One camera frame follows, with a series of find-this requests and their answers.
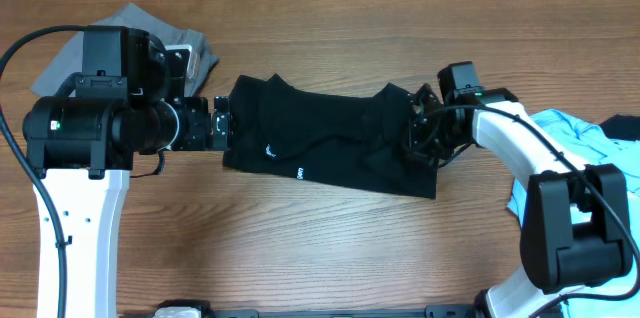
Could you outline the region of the black polo shirt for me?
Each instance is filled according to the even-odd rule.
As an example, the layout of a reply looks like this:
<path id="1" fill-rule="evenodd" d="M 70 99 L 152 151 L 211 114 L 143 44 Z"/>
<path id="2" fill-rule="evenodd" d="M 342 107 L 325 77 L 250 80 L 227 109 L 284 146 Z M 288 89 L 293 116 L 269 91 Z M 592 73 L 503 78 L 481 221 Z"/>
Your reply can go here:
<path id="1" fill-rule="evenodd" d="M 238 77 L 226 167 L 380 193 L 433 199 L 437 173 L 404 146 L 412 95 L 387 84 L 372 97 L 304 92 L 279 75 Z"/>

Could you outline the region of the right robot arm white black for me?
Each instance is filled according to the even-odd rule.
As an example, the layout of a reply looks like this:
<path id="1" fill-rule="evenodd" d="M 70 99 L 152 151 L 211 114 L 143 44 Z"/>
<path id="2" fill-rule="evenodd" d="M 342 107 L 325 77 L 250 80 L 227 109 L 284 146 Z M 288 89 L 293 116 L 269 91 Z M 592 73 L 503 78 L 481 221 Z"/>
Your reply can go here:
<path id="1" fill-rule="evenodd" d="M 571 154 L 528 116 L 506 88 L 487 89 L 472 62 L 437 75 L 440 91 L 423 85 L 411 96 L 403 144 L 411 158 L 438 169 L 476 145 L 495 154 L 526 190 L 521 265 L 471 304 L 434 305 L 428 317 L 559 317 L 573 299 L 605 302 L 635 296 L 595 288 L 639 271 L 623 173 Z"/>

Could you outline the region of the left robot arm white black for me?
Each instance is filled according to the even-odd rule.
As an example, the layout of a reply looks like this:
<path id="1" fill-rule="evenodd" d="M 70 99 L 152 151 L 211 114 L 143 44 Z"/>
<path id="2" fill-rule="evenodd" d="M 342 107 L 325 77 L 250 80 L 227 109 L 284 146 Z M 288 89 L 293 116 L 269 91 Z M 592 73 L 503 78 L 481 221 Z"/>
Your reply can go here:
<path id="1" fill-rule="evenodd" d="M 198 59 L 187 45 L 115 26 L 83 31 L 68 91 L 26 115 L 40 220 L 37 313 L 116 315 L 118 236 L 136 155 L 223 151 L 226 97 L 189 96 Z"/>

